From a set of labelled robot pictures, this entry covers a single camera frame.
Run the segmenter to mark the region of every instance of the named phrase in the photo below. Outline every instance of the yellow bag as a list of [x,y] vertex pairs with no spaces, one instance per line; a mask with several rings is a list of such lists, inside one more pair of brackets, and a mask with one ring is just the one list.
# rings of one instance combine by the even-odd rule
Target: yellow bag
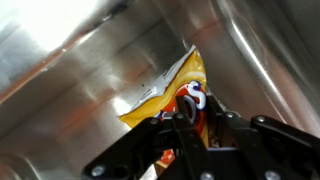
[[[175,97],[183,96],[189,105],[191,122],[208,146],[208,132],[205,113],[206,74],[202,58],[195,46],[162,74],[128,114],[119,119],[131,128],[147,117],[166,119],[165,114],[175,112]],[[172,150],[164,153],[158,162],[167,167],[174,160]]]

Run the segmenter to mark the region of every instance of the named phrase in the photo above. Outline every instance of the stainless steel surface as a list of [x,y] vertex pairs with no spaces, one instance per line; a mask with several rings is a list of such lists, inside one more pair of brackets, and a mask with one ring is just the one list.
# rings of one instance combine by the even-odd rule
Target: stainless steel surface
[[[308,76],[320,67],[300,67],[303,59],[289,42],[303,41],[279,33],[256,4],[136,0],[125,1],[130,5],[120,12],[120,2],[0,3],[4,177],[79,178],[129,130],[117,116],[191,44],[204,59],[210,89],[228,109],[320,135],[320,89],[313,85],[319,83]],[[150,171],[146,179],[154,178]]]

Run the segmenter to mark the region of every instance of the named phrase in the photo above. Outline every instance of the black mechanical arm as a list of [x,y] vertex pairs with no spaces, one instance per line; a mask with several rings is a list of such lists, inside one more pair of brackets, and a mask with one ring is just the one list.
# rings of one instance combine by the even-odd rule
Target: black mechanical arm
[[207,149],[182,97],[171,120],[147,118],[83,170],[83,179],[139,179],[164,150],[175,160],[158,179],[319,179],[320,139],[267,116],[243,120],[207,97],[214,148]]

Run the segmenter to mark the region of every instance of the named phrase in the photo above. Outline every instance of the screw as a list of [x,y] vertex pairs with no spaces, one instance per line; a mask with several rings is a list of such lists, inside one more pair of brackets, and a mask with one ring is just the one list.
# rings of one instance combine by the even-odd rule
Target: screw
[[227,116],[229,117],[229,118],[232,118],[233,116],[234,116],[234,114],[233,113],[227,113]]
[[264,174],[267,180],[281,180],[280,175],[275,171],[266,171]]
[[105,167],[102,165],[98,165],[92,169],[91,175],[93,177],[101,176],[104,173],[104,171],[105,171]]
[[258,119],[258,121],[260,121],[260,122],[264,122],[264,120],[265,120],[264,117],[262,117],[262,116],[258,116],[257,119]]
[[177,114],[177,116],[176,116],[178,119],[183,119],[184,118],[184,115],[183,114],[181,114],[181,113],[179,113],[179,114]]
[[203,172],[200,176],[201,180],[214,180],[214,176],[213,174],[209,173],[209,172]]
[[153,118],[153,119],[151,119],[151,121],[150,121],[151,124],[157,124],[158,122],[159,122],[159,120],[156,119],[156,118]]

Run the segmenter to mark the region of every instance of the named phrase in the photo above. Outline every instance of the chip bag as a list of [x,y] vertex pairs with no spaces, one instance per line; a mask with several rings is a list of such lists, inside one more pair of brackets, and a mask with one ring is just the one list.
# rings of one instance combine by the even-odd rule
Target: chip bag
[[[208,146],[206,74],[202,58],[195,46],[153,83],[131,112],[119,119],[132,128],[147,117],[170,119],[177,109],[176,96],[183,96],[189,107],[190,121]],[[167,150],[157,163],[167,167],[173,160],[173,151]]]

